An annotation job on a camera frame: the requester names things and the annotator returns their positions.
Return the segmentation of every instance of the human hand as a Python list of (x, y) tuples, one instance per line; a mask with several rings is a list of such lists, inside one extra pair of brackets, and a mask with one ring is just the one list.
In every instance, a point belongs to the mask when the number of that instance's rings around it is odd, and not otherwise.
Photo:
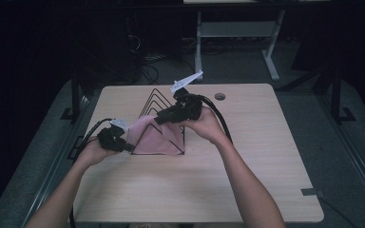
[(81, 164), (85, 168), (89, 168), (91, 165), (100, 163), (106, 157), (119, 153), (120, 152), (103, 149), (97, 137), (90, 137), (76, 163)]
[(180, 124), (193, 129), (199, 136), (213, 144), (227, 139), (215, 113), (209, 107), (202, 107), (201, 116), (196, 121), (184, 121)]

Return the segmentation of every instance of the human arm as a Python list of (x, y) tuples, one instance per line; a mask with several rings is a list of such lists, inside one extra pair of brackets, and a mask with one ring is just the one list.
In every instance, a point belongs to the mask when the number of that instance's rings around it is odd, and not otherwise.
[(241, 217), (247, 227), (285, 226), (275, 201), (226, 137), (210, 108), (203, 107), (198, 120), (185, 121), (182, 125), (192, 128), (218, 148)]
[(115, 154), (117, 152), (103, 149), (97, 138), (90, 138), (76, 163), (72, 165), (47, 201), (31, 217), (26, 227), (66, 227), (67, 217), (75, 200), (82, 176), (91, 165)]

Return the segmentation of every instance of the pink fabric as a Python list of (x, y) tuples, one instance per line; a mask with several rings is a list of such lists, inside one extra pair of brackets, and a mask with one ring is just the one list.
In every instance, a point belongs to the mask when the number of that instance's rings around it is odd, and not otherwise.
[(136, 146), (132, 154), (183, 154), (181, 129), (172, 123), (158, 125), (154, 118), (142, 116), (129, 127), (126, 143)]

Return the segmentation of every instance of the floor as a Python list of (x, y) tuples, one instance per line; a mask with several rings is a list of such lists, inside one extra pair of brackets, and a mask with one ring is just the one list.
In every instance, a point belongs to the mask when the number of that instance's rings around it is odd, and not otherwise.
[[(281, 78), (277, 82), (272, 81), (260, 52), (267, 45), (267, 40), (208, 41), (202, 56), (204, 74), (201, 84), (263, 83), (278, 88), (306, 73), (291, 69), (298, 43), (280, 41), (273, 60)], [(192, 51), (187, 51), (179, 61), (162, 58), (159, 53), (152, 53), (150, 57), (149, 66), (143, 68), (145, 76), (136, 85), (171, 85), (193, 72)], [(154, 68), (159, 73), (157, 79)], [(310, 180), (322, 196), (325, 218), (320, 223), (288, 223), (287, 227), (365, 227), (365, 184), (351, 160), (350, 147), (343, 139), (345, 134), (365, 161), (365, 107), (355, 90), (343, 82), (341, 105), (350, 108), (356, 122), (337, 125), (327, 108), (330, 91), (325, 95), (315, 95), (312, 92), (315, 80), (309, 80), (289, 92), (277, 92), (277, 97)], [(0, 227), (22, 227), (25, 219), (70, 168), (67, 153), (75, 137), (84, 135), (100, 89), (82, 103), (83, 112), (76, 124), (60, 120), (63, 110), (71, 104), (69, 95), (70, 84), (67, 83), (52, 104), (1, 198)], [(125, 224), (89, 223), (78, 227), (125, 227)]]

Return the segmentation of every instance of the light wood table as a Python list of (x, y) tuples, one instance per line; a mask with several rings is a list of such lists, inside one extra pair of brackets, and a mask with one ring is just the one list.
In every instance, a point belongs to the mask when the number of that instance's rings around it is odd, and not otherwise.
[[(88, 130), (104, 118), (133, 123), (154, 87), (174, 104), (170, 85), (104, 88)], [(313, 186), (272, 87), (189, 85), (187, 90), (215, 103), (234, 145), (269, 190), (285, 221), (323, 219), (317, 197), (302, 195), (301, 189)], [(214, 98), (219, 92), (225, 94), (224, 101)], [(77, 221), (91, 222), (242, 222), (218, 150), (187, 128), (185, 155), (124, 152), (90, 167), (74, 215)]]

